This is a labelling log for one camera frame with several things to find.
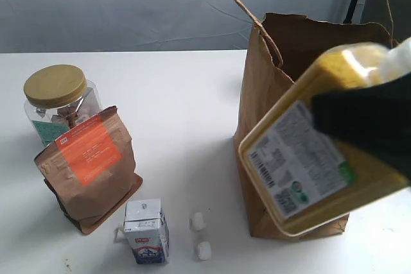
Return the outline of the large brown paper bag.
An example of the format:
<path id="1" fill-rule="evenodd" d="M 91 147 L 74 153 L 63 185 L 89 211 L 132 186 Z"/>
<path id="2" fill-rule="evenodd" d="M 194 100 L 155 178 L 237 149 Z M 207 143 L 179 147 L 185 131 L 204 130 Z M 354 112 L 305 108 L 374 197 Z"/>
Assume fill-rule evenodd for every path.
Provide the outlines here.
<path id="1" fill-rule="evenodd" d="M 409 40 L 398 41 L 393 34 L 393 29 L 374 22 L 333 24 L 314 21 L 305 15 L 277 13 L 268 13 L 263 20 L 253 18 L 241 85 L 238 127 L 234 134 L 240 182 L 252 236 L 293 241 L 344 232 L 351 212 L 301 235 L 288 236 L 282 233 L 252 183 L 240 159 L 239 147 L 321 54 L 333 47 L 367 42 L 392 49 Z"/>

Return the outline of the clear jar gold lid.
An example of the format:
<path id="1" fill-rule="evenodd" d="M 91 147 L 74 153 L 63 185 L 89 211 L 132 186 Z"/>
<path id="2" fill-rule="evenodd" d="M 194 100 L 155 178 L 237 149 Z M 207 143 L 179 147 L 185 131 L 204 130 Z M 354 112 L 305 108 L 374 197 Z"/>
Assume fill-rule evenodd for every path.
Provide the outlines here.
<path id="1" fill-rule="evenodd" d="M 95 84 L 68 64 L 45 67 L 24 83 L 25 113 L 43 146 L 100 113 Z"/>

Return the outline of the yellow millet plastic bottle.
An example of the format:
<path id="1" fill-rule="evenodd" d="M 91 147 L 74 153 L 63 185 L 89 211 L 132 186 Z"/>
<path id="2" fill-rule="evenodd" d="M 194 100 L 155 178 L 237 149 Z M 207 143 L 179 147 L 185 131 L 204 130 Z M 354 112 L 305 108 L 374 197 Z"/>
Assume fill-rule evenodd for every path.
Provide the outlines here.
<path id="1" fill-rule="evenodd" d="M 239 147 L 240 159 L 282 233 L 301 235 L 400 191 L 410 179 L 364 150 L 315 129 L 311 99 L 410 74 L 410 41 L 389 49 L 347 44 L 321 54 Z"/>

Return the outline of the kraft pouch orange label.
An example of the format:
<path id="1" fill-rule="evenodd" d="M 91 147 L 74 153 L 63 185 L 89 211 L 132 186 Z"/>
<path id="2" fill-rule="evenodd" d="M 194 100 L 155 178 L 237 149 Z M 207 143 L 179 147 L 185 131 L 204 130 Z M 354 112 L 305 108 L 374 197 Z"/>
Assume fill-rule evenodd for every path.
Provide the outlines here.
<path id="1" fill-rule="evenodd" d="M 65 217 L 84 235 L 142 185 L 132 138 L 111 106 L 61 135 L 34 159 Z"/>

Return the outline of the small white milk carton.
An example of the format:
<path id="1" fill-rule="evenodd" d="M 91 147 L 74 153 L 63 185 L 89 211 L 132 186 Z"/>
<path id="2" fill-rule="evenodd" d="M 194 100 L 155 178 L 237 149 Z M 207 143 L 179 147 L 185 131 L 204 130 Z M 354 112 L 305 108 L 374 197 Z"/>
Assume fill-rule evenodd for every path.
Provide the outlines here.
<path id="1" fill-rule="evenodd" d="M 123 231 L 136 263 L 169 262 L 169 229 L 160 199 L 128 201 Z"/>

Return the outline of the grey backdrop cloth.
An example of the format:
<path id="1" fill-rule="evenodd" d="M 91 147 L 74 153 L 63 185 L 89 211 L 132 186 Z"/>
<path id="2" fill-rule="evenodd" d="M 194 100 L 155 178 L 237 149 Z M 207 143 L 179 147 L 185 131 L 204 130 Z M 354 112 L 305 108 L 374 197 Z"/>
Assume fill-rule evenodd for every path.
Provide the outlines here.
<path id="1" fill-rule="evenodd" d="M 350 0 L 241 0 L 258 18 L 341 22 Z M 1 0 L 1 51 L 244 49 L 251 21 L 233 0 Z"/>

